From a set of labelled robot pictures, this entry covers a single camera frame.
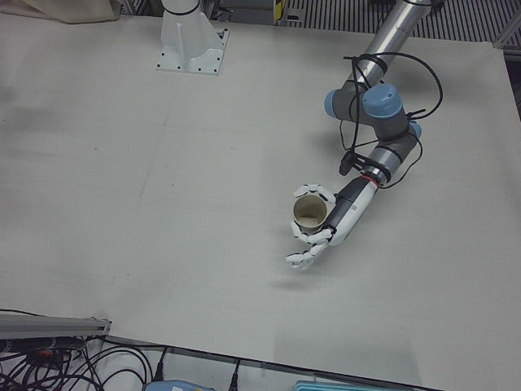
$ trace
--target metal grate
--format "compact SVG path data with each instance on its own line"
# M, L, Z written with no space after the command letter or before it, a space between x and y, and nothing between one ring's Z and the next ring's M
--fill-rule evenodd
M289 10L304 10L304 20L286 25L305 29L376 33L392 4L369 0L288 0ZM413 37L454 41L493 42L505 28L521 0L447 0L444 7L423 18ZM508 45L521 46L521 30Z

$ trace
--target robotic finger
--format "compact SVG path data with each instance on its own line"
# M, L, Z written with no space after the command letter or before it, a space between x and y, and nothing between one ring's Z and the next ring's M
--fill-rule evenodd
M294 253L286 257L286 261L295 269L306 270L315 261L315 257L326 249L328 243L314 244L309 250L303 253Z

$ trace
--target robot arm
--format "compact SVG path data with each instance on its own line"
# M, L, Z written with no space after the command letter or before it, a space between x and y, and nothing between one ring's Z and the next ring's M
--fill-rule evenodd
M330 116L373 126L379 143L367 157L356 154L353 148L348 149L342 159L340 173L345 175L355 167L361 176L353 179L335 195L335 207L320 227L314 232L305 232L297 219L292 222L293 235L312 245L303 253L286 257L293 267L305 269L328 246L342 243L369 206L376 191L391 181L416 146L422 133L420 126L405 114L396 88L377 83L393 58L393 55L387 53L401 48L419 20L430 11L430 5L430 0L399 0L370 43L366 54L359 57L361 61L357 64L357 71L340 89L327 95L325 109Z

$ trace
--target robotic hand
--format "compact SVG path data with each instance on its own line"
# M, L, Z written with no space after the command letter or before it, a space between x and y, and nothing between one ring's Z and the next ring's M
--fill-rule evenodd
M293 235L298 240L312 246L303 253L288 255L286 261L295 268L306 269L313 264L315 257L324 251L327 246L336 246L342 243L357 224L377 190L377 182L364 175L353 179L336 196L321 185L303 185L293 194L295 198L318 194L322 202L326 200L334 204L335 207L322 225L313 233L306 233L298 221L291 222Z

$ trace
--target black connector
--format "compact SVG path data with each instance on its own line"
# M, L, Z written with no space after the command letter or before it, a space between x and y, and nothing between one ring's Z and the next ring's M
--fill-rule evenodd
M164 374L163 374L163 361L164 356L169 351L168 347L165 347L163 349L163 353L161 354L161 358L159 362L157 363L157 367L155 367L155 374L154 377L152 377L152 381L163 381L164 380Z

